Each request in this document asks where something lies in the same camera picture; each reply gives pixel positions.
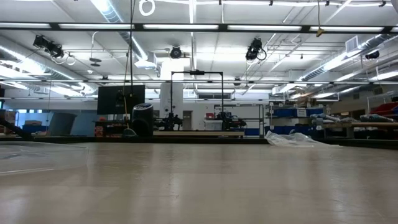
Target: monitor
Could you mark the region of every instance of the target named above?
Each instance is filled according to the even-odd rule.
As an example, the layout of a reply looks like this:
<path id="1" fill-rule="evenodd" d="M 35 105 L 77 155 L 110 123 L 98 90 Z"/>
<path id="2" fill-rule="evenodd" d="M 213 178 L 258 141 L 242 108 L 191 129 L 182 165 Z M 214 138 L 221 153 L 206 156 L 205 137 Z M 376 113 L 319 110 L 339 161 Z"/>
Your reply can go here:
<path id="1" fill-rule="evenodd" d="M 124 95 L 126 96 L 127 113 L 131 114 L 134 106 L 145 103 L 145 85 L 126 85 Z M 101 86 L 98 88 L 97 114 L 124 114 L 123 86 Z"/>

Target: red object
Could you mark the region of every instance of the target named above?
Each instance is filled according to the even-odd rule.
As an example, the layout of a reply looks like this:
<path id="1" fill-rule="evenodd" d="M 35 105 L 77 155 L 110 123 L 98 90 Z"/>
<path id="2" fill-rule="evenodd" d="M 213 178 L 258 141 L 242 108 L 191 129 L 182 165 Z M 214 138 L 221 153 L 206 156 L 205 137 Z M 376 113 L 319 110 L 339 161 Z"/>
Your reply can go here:
<path id="1" fill-rule="evenodd" d="M 398 103 L 384 103 L 371 111 L 371 114 L 380 116 L 397 116 Z"/>
<path id="2" fill-rule="evenodd" d="M 206 113 L 206 119 L 214 119 L 215 117 L 214 113 Z"/>

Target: door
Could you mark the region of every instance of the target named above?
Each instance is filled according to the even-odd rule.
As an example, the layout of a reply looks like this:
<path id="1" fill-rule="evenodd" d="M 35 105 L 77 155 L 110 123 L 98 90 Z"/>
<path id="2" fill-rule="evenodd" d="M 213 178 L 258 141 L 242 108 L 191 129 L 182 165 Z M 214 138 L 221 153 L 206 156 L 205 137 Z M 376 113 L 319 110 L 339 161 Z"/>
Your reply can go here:
<path id="1" fill-rule="evenodd" d="M 184 131 L 192 130 L 192 111 L 183 111 L 182 119 L 182 129 Z"/>

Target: gray floor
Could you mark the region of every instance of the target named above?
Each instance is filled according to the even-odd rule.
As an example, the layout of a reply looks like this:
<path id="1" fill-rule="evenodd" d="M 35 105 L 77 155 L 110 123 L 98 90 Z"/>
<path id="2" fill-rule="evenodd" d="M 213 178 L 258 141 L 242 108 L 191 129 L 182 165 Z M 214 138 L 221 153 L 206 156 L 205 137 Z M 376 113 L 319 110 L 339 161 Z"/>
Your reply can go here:
<path id="1" fill-rule="evenodd" d="M 85 145 L 87 168 L 0 177 L 0 223 L 398 223 L 398 151 Z"/>

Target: sign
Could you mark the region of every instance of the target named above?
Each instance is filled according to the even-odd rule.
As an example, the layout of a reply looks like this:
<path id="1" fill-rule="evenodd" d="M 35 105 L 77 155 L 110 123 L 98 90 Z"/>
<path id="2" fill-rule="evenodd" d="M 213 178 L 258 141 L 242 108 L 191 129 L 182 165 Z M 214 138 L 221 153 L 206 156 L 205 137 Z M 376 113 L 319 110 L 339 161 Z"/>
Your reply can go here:
<path id="1" fill-rule="evenodd" d="M 307 117 L 307 110 L 306 109 L 297 109 L 297 116 L 299 118 Z"/>

